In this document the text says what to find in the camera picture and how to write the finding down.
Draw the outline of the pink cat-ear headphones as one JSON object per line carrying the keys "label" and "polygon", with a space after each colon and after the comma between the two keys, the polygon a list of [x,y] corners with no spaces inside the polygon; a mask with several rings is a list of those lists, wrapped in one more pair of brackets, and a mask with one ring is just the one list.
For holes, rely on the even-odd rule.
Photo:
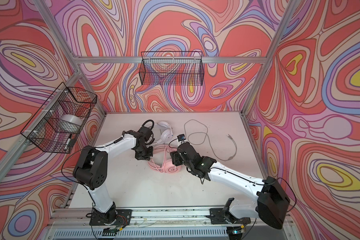
{"label": "pink cat-ear headphones", "polygon": [[176,174],[182,170],[182,166],[175,166],[173,164],[171,153],[174,153],[175,150],[166,145],[159,145],[154,147],[153,153],[163,153],[163,162],[162,165],[158,165],[154,162],[153,159],[148,161],[148,165],[153,171],[165,174]]}

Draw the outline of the white headphones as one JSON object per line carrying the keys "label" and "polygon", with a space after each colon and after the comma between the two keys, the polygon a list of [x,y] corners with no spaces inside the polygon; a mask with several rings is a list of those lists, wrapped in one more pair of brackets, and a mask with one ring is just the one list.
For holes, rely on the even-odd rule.
{"label": "white headphones", "polygon": [[153,134],[155,139],[153,145],[166,145],[173,138],[173,128],[168,122],[160,121],[155,123]]}

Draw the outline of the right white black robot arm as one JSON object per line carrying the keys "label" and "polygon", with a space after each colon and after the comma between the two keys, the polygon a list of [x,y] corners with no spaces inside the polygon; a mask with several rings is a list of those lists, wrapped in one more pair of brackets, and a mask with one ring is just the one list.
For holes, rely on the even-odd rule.
{"label": "right white black robot arm", "polygon": [[223,184],[251,200],[243,203],[229,198],[218,214],[208,216],[212,223],[244,225],[249,218],[256,218],[274,229],[282,229],[291,200],[277,179],[254,178],[230,169],[213,158],[201,156],[189,142],[179,144],[170,155],[175,166],[184,165],[188,173],[202,182]]}

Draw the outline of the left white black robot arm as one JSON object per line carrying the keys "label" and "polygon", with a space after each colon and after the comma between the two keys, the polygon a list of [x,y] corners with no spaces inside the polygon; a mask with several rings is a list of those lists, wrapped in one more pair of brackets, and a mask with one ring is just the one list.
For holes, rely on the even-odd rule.
{"label": "left white black robot arm", "polygon": [[93,201],[91,224],[113,225],[118,218],[116,204],[111,199],[105,181],[108,175],[108,159],[133,150],[135,159],[148,161],[153,156],[152,130],[141,127],[136,131],[123,132],[122,136],[98,147],[86,146],[81,150],[73,177],[84,186]]}

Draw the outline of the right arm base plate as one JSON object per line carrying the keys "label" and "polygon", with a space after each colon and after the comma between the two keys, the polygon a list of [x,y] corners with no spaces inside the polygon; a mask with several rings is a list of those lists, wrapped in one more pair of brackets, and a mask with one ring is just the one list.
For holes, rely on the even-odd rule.
{"label": "right arm base plate", "polygon": [[250,218],[236,218],[228,210],[224,210],[223,208],[211,208],[209,211],[210,214],[206,217],[211,220],[213,225],[240,224],[246,226],[252,222]]}

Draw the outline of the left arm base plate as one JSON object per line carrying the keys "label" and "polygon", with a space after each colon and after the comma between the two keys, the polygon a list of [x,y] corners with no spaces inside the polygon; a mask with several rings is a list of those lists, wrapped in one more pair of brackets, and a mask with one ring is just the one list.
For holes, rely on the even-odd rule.
{"label": "left arm base plate", "polygon": [[90,217],[90,226],[116,226],[125,227],[131,222],[132,210],[116,209],[107,213],[100,213],[93,209]]}

